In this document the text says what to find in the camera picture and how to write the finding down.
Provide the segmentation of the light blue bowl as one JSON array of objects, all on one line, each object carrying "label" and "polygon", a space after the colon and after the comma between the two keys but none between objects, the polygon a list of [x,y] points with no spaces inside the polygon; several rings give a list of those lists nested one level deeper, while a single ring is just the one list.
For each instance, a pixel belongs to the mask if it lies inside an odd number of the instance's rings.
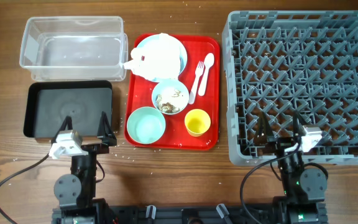
[{"label": "light blue bowl", "polygon": [[183,111],[189,101],[187,87],[178,80],[164,80],[152,91],[152,104],[161,113],[175,115]]}]

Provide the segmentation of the yellow plastic cup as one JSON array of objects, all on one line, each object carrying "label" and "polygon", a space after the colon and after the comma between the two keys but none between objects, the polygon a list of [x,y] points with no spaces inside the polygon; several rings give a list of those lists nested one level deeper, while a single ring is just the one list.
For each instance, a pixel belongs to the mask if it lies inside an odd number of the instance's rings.
[{"label": "yellow plastic cup", "polygon": [[203,135],[211,126],[211,118],[207,112],[201,109],[193,109],[185,116],[185,127],[193,137]]}]

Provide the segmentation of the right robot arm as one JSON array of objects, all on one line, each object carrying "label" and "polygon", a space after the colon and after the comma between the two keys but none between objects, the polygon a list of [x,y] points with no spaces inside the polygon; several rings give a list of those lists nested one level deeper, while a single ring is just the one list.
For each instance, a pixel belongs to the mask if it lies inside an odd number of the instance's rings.
[{"label": "right robot arm", "polygon": [[299,112],[294,112],[293,136],[276,137],[267,115],[259,114],[258,130],[254,138],[262,150],[273,153],[280,169],[285,195],[274,197],[268,211],[270,223],[323,223],[327,170],[314,162],[304,163],[302,155],[322,140],[323,132],[315,124],[308,124]]}]

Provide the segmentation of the food scraps and rice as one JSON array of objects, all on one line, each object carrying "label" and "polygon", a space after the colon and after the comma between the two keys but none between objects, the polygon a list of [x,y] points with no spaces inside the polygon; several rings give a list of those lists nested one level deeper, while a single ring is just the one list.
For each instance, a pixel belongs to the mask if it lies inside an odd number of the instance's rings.
[{"label": "food scraps and rice", "polygon": [[164,113],[177,113],[181,110],[183,94],[175,88],[166,88],[156,97],[157,108]]}]

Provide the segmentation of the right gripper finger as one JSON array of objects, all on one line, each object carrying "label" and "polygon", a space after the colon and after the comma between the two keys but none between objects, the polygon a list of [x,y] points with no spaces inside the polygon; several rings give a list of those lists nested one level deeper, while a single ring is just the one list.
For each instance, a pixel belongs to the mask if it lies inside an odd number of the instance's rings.
[{"label": "right gripper finger", "polygon": [[306,124],[306,121],[303,119],[299,111],[293,112],[293,136],[300,137],[305,135],[303,126]]},{"label": "right gripper finger", "polygon": [[257,131],[254,137],[255,145],[265,145],[274,142],[274,134],[269,125],[267,115],[261,111],[257,122]]}]

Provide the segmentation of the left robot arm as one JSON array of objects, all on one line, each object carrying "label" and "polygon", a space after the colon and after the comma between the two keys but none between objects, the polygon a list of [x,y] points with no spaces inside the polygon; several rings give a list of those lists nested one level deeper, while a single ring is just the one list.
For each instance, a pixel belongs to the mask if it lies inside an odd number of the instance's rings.
[{"label": "left robot arm", "polygon": [[102,168],[97,155],[109,153],[117,139],[111,131],[107,114],[101,113],[97,138],[99,143],[83,144],[83,139],[73,129],[72,119],[67,116],[52,139],[49,156],[71,157],[70,173],[58,178],[53,192],[59,208],[52,213],[52,223],[101,223],[117,224],[117,215],[103,198],[95,199],[97,168]]}]

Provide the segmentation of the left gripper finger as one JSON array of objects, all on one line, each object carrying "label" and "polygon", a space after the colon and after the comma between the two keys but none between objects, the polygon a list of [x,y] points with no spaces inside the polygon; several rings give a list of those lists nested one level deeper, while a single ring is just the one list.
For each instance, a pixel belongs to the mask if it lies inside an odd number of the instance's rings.
[{"label": "left gripper finger", "polygon": [[58,129],[58,131],[55,133],[54,137],[51,140],[51,143],[56,143],[57,142],[57,136],[59,135],[60,131],[66,131],[66,130],[72,130],[73,129],[73,125],[72,125],[72,118],[70,116],[66,116],[65,119],[63,120],[62,125],[60,126],[60,128]]},{"label": "left gripper finger", "polygon": [[107,114],[105,112],[101,112],[101,117],[99,120],[99,127],[97,132],[97,138],[101,140],[101,142],[108,146],[116,146],[117,139],[111,130],[111,125],[108,121]]}]

